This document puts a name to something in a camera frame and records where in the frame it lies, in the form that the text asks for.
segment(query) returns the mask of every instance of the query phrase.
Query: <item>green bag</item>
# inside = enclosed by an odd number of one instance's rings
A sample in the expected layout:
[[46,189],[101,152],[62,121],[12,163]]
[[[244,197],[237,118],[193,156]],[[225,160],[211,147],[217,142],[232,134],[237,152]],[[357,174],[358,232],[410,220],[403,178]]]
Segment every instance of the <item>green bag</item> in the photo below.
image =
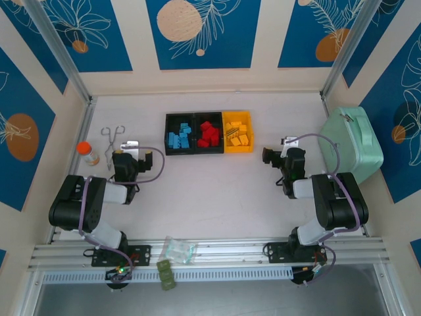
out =
[[[341,157],[338,172],[351,172],[358,184],[383,164],[383,152],[362,107],[338,107],[324,124],[321,135],[329,137]],[[336,167],[335,149],[326,140],[318,143],[329,172]]]

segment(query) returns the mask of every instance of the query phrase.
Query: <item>forceps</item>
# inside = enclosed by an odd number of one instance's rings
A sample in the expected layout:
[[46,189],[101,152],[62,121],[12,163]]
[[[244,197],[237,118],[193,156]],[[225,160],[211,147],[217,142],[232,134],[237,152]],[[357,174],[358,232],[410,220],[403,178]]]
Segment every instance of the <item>forceps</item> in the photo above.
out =
[[116,141],[116,137],[117,134],[124,134],[124,132],[126,131],[126,128],[122,125],[119,125],[116,127],[115,131],[114,131],[114,136],[111,136],[111,129],[109,127],[103,127],[101,129],[101,135],[103,136],[108,136],[108,141],[109,141],[109,145],[107,150],[104,152],[105,158],[107,159],[107,167],[108,170],[111,170],[111,161],[112,161],[112,156],[108,155],[107,153],[111,150],[111,154],[113,151],[115,151],[114,148],[114,142]]

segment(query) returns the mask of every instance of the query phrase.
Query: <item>gray floor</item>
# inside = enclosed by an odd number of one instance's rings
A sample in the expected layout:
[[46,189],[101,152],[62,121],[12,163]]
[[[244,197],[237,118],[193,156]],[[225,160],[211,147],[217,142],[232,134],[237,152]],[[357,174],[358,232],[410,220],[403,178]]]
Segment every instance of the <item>gray floor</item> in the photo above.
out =
[[298,316],[388,315],[371,266],[337,266],[308,288],[290,281],[190,282],[164,292],[160,284],[47,285],[38,316]]

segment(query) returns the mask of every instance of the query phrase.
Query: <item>orange bottle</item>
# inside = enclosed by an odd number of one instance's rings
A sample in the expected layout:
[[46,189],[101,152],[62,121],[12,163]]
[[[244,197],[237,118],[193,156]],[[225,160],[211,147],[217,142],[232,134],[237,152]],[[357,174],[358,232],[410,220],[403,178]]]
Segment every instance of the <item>orange bottle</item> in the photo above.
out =
[[96,152],[94,152],[94,150],[92,150],[92,147],[88,142],[80,142],[76,146],[76,151],[82,156],[89,166],[95,166],[98,164],[99,156]]

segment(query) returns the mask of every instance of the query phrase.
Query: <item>yellow bin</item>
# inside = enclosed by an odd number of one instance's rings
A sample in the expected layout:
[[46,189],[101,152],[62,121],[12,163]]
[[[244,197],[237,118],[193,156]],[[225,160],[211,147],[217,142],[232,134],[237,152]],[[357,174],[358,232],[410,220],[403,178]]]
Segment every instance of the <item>yellow bin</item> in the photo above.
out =
[[[253,127],[251,126],[251,116],[249,111],[236,111],[236,112],[222,112],[222,122],[224,123],[224,152],[225,153],[252,153],[253,144],[255,142],[255,135],[253,134]],[[247,125],[247,138],[249,139],[248,146],[234,146],[231,141],[227,139],[225,128],[226,123],[241,122]]]

